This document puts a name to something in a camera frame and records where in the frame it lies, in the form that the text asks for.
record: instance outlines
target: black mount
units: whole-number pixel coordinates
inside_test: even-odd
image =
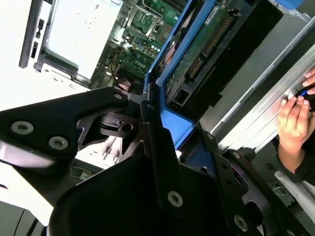
[[[0,161],[12,165],[55,207],[49,235],[204,235],[209,230],[217,230],[215,235],[261,235],[235,176],[243,167],[254,175],[252,167],[236,151],[231,152],[242,163],[231,166],[231,152],[222,157],[215,137],[198,129],[200,142],[188,161],[180,163],[171,134],[162,127],[159,87],[149,84],[148,91],[134,102],[113,88],[102,88],[0,113],[0,146],[5,148]],[[119,164],[74,187],[69,172],[77,151],[109,136],[123,138]],[[242,173],[246,186],[248,173]],[[260,192],[255,202],[276,198],[267,195]],[[276,216],[288,215],[285,207],[273,207]],[[131,223],[120,226],[116,217],[121,216]],[[293,217],[286,219],[265,226],[267,235],[284,235],[289,227],[309,235]]]

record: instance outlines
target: green circuit board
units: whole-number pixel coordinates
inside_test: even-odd
[[[149,70],[154,58],[130,47],[128,49],[120,48],[117,52],[116,61],[120,63],[123,69],[142,77]]]
[[[153,21],[153,16],[137,10],[131,26],[139,32],[126,29],[123,33],[121,48],[117,51],[114,60],[115,64],[120,64],[122,68],[132,71],[138,76],[144,77],[149,70],[154,59],[162,49],[163,44],[169,37],[169,33],[177,23],[180,13],[174,10],[161,0],[144,0],[144,3],[162,16],[164,24],[153,31],[155,40],[144,36],[149,30]],[[137,5],[143,7],[142,0]]]
[[[231,2],[232,0],[221,1],[219,5],[216,5],[213,8],[194,41],[174,69],[170,79],[167,81],[165,88],[166,96],[170,94],[175,82],[184,81],[187,73],[191,73],[191,77],[193,77],[194,73],[198,71],[202,65],[202,61],[198,57],[201,50],[206,48],[203,54],[207,55],[207,53],[209,53],[209,50],[207,51],[207,49],[211,49],[211,47],[215,46],[218,38],[224,33],[224,27],[231,23],[232,18],[230,18],[229,14],[229,10],[231,10],[229,5]],[[242,4],[245,3],[240,0],[238,4],[241,8]],[[213,39],[213,43],[209,44],[209,39]]]
[[[164,22],[172,27],[176,25],[179,17],[181,16],[180,12],[161,0],[144,0],[144,3],[160,14]]]

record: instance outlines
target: black bracket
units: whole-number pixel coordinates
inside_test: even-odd
[[[213,135],[206,131],[202,131],[202,135],[205,149],[212,154],[213,171],[227,226],[236,235],[260,236],[248,217],[230,162],[220,155]]]

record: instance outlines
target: screw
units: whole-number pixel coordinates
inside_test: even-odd
[[[211,134],[207,134],[207,136],[209,139],[211,139],[211,140],[213,139],[213,136]]]
[[[286,230],[286,233],[289,236],[295,236],[295,234],[291,230]]]
[[[167,199],[175,207],[181,207],[183,205],[183,198],[176,191],[169,191],[167,194]]]
[[[240,155],[237,152],[234,152],[233,155],[237,158],[237,159],[241,159]]]
[[[114,97],[115,98],[117,98],[117,99],[119,99],[119,100],[121,100],[123,97],[120,95],[120,94],[118,94],[118,93],[116,93],[115,95],[114,95]]]
[[[60,136],[52,137],[49,140],[48,144],[51,148],[56,149],[56,150],[64,150],[68,147],[67,139]]]
[[[34,131],[34,126],[27,121],[20,120],[11,125],[11,130],[17,134],[27,135]]]
[[[237,225],[238,228],[240,228],[242,231],[246,232],[248,230],[248,226],[246,221],[242,218],[240,215],[234,216],[234,222]]]

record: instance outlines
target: label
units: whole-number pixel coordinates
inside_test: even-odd
[[[215,14],[216,14],[216,12],[218,11],[218,9],[219,9],[218,6],[215,6],[215,7],[213,8],[212,12],[210,13],[210,15],[208,16],[208,18],[207,18],[206,21],[205,21],[205,24],[206,24],[206,25],[208,25],[208,24],[211,22],[212,18],[215,16]]]

